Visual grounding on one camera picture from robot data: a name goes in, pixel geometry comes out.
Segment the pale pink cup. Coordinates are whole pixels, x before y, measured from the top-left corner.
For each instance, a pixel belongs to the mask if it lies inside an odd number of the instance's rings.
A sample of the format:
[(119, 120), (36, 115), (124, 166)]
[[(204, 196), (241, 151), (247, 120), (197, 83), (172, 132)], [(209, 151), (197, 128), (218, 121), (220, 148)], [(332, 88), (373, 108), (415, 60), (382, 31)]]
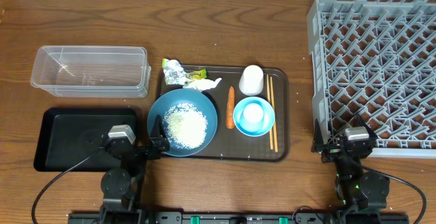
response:
[(264, 87), (264, 73), (257, 65), (247, 66), (239, 81), (240, 91), (247, 96), (259, 95)]

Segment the dark blue plate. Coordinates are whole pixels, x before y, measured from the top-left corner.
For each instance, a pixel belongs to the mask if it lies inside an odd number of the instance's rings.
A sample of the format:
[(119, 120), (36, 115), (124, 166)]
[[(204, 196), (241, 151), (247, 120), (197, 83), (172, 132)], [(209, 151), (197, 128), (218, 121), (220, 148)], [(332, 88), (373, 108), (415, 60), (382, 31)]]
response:
[(208, 122), (205, 141), (201, 146), (191, 150), (177, 149), (170, 143), (169, 151), (165, 152), (165, 154), (173, 157), (188, 157), (204, 150), (213, 140), (218, 124), (217, 111), (212, 101), (201, 92), (195, 91), (193, 89), (176, 89), (165, 93), (160, 98), (158, 98), (156, 102), (152, 105), (147, 117), (147, 129), (149, 131), (151, 130), (155, 117), (157, 115), (160, 115), (163, 123), (163, 129), (166, 135), (167, 124), (163, 120), (164, 113), (168, 111), (172, 106), (178, 105), (179, 103), (192, 103), (197, 109), (199, 109), (199, 111), (203, 113), (203, 115), (206, 116)]

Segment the light blue cup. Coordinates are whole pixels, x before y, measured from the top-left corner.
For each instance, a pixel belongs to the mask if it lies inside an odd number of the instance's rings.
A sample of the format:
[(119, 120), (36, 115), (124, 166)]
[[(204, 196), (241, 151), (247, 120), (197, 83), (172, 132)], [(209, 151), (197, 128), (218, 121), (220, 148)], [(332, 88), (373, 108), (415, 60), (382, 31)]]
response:
[(243, 110), (243, 118), (248, 123), (258, 123), (264, 118), (264, 110), (258, 103), (249, 103)]

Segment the pile of white rice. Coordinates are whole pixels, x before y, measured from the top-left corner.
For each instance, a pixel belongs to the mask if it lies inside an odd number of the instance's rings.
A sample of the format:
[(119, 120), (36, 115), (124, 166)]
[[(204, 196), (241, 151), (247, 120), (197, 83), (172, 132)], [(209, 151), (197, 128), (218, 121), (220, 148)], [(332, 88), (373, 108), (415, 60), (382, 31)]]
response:
[(192, 103), (172, 106), (163, 119), (167, 124), (166, 135), (175, 148), (191, 150), (204, 143), (208, 122)]

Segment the light blue saucer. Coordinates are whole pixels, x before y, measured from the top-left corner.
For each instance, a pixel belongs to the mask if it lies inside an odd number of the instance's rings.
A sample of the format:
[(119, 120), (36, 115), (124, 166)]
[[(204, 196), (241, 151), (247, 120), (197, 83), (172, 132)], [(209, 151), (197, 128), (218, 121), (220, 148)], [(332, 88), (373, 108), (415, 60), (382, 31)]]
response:
[[(243, 110), (249, 103), (258, 103), (264, 110), (264, 118), (258, 123), (248, 123), (243, 118)], [(270, 112), (271, 121), (268, 119), (268, 111)], [(275, 112), (271, 105), (261, 97), (246, 97), (239, 101), (234, 109), (233, 120), (236, 128), (243, 134), (249, 137), (260, 137), (269, 132), (269, 129), (275, 123)]]

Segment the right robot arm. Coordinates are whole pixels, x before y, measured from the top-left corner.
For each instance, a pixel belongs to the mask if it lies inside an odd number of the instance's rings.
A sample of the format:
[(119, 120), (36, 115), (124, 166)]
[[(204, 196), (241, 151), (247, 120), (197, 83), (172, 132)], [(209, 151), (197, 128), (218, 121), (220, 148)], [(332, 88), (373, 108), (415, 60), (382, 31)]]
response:
[(345, 206), (324, 217), (324, 223), (381, 223), (379, 211), (387, 206), (390, 180), (364, 170), (361, 160), (375, 147), (377, 135), (362, 120), (348, 127), (338, 141), (325, 144), (320, 123), (315, 121), (311, 152), (320, 153), (322, 163), (334, 163), (337, 171), (335, 191)]

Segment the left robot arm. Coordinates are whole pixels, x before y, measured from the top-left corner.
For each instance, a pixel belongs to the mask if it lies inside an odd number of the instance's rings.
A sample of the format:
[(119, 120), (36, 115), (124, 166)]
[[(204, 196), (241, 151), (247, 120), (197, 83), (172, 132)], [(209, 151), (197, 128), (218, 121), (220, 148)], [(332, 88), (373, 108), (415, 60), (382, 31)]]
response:
[(146, 162), (160, 159), (170, 149), (160, 115), (151, 129), (151, 145), (136, 146), (136, 136), (129, 125), (115, 125), (102, 144), (105, 153), (121, 161), (119, 167), (108, 170), (101, 181), (104, 194), (98, 223), (150, 223), (153, 215), (138, 207), (136, 198), (146, 173)]

